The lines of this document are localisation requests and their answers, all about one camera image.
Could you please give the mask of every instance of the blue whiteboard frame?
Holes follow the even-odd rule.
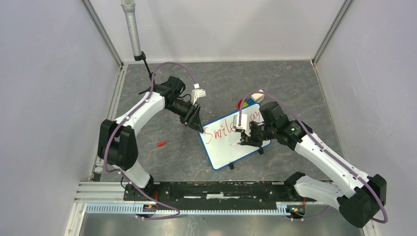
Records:
[[[244,108],[243,108],[243,110],[245,110],[245,109],[246,109],[246,108],[248,108],[248,107],[254,106],[254,105],[256,105],[256,104],[258,104],[258,105],[259,105],[259,107],[261,107],[261,104],[260,104],[259,102],[255,102],[254,104],[252,104],[252,105],[250,105],[250,106],[244,107]],[[224,117],[228,117],[228,116],[230,116],[231,114],[233,114],[233,113],[235,113],[235,112],[237,112],[237,111],[239,111],[239,110],[235,110],[234,112],[230,112],[229,114],[227,114],[227,115],[225,115],[225,116],[222,116],[222,117],[220,117],[220,118],[218,118],[218,119],[215,119],[215,120],[213,120],[212,122],[209,122],[209,123],[207,123],[207,124],[203,125],[203,127],[204,127],[204,126],[206,126],[206,125],[209,125],[209,124],[211,124],[211,123],[214,123],[214,122],[216,122],[216,121],[218,121],[218,120],[220,120],[220,119],[223,119]],[[203,139],[201,138],[201,134],[200,134],[200,133],[198,133],[198,137],[200,137],[201,144],[202,144],[202,145],[203,145],[203,147],[204,147],[204,151],[206,152],[207,159],[208,159],[208,161],[210,162],[211,168],[212,168],[213,170],[215,170],[215,171],[219,171],[219,170],[221,170],[221,169],[225,168],[226,166],[228,166],[228,165],[225,165],[225,166],[220,167],[219,169],[215,169],[215,168],[213,167],[213,164],[211,163],[211,160],[210,160],[210,158],[209,158],[209,154],[207,153],[207,148],[206,148],[206,146],[204,145],[204,142],[203,142]],[[271,143],[272,143],[272,141],[270,140],[270,141],[269,141],[269,144],[267,144],[267,145],[266,145],[265,147],[263,147],[263,148],[268,147],[269,145],[271,145]],[[259,149],[257,149],[257,150],[255,150],[255,151],[253,151],[253,152],[251,152],[251,153],[249,153],[249,154],[247,154],[247,155],[245,155],[245,156],[243,156],[243,157],[241,157],[241,158],[237,159],[237,160],[236,160],[236,161],[234,161],[234,162],[237,162],[237,161],[239,161],[239,160],[241,160],[241,159],[243,159],[243,158],[245,158],[245,157],[247,157],[247,156],[249,156],[249,155],[252,155],[252,154],[256,153]]]

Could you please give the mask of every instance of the white wall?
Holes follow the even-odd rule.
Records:
[[[133,53],[120,0],[91,0],[124,61]],[[149,61],[311,59],[343,0],[136,0]]]
[[[59,236],[118,67],[81,1],[0,3],[0,235]]]
[[[417,1],[354,1],[318,62],[346,158],[387,180],[381,235],[415,235]]]

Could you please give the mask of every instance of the gray pole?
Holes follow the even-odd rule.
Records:
[[[121,6],[126,16],[127,29],[129,30],[130,42],[132,43],[133,56],[135,60],[141,60],[141,44],[139,42],[138,27],[135,17],[135,1],[121,0]]]

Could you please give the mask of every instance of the robotic arm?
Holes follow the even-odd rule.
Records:
[[[288,119],[277,102],[262,105],[260,112],[264,118],[262,123],[249,122],[247,115],[242,114],[241,125],[238,125],[239,117],[234,117],[234,127],[241,133],[240,145],[260,148],[263,141],[276,139],[280,144],[288,146],[313,162],[336,184],[317,181],[304,173],[297,172],[284,182],[297,194],[338,209],[347,221],[358,228],[362,228],[380,210],[377,200],[361,179],[367,180],[367,184],[385,205],[387,182],[380,175],[370,177],[350,164],[324,144],[317,134],[304,124],[312,137],[323,146],[319,148],[297,120]]]
[[[149,182],[153,182],[153,179],[137,161],[138,147],[136,136],[148,120],[165,108],[179,115],[180,122],[186,127],[203,132],[200,121],[200,105],[196,100],[198,97],[205,96],[205,91],[202,89],[193,90],[191,100],[185,102],[179,98],[184,90],[184,82],[177,77],[170,76],[168,81],[153,86],[153,93],[150,99],[146,100],[149,94],[148,91],[142,100],[124,115],[114,121],[104,120],[100,126],[98,156],[104,159],[106,145],[111,134],[118,124],[127,119],[116,134],[116,138],[119,139],[113,139],[111,142],[107,162],[116,169],[120,169],[138,187],[146,188]],[[132,117],[128,117],[128,114],[144,100],[146,100],[146,103]]]

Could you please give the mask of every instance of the small whiteboard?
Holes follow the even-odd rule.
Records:
[[[251,121],[262,122],[264,119],[259,112],[259,108],[259,103],[255,103],[245,107],[242,113],[248,114]],[[240,133],[233,129],[233,116],[238,114],[239,111],[236,111],[212,121],[203,127],[203,134],[199,133],[211,166],[215,170],[219,170],[259,150],[258,147],[253,146],[231,145],[240,141]],[[262,147],[264,148],[270,143],[271,140],[264,141]]]

